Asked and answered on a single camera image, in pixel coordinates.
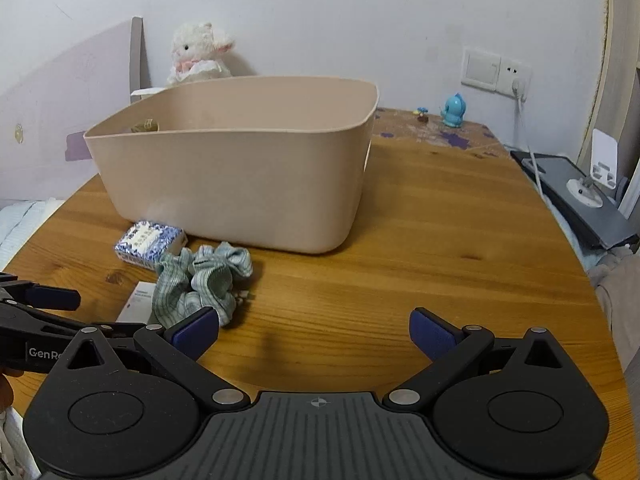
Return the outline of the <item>person left hand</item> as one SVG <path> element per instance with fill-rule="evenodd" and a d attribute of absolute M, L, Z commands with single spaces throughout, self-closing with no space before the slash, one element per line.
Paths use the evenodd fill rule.
<path fill-rule="evenodd" d="M 9 382 L 9 377 L 21 377 L 22 370 L 2 368 L 0 370 L 0 412 L 4 412 L 14 402 L 14 391 Z"/>

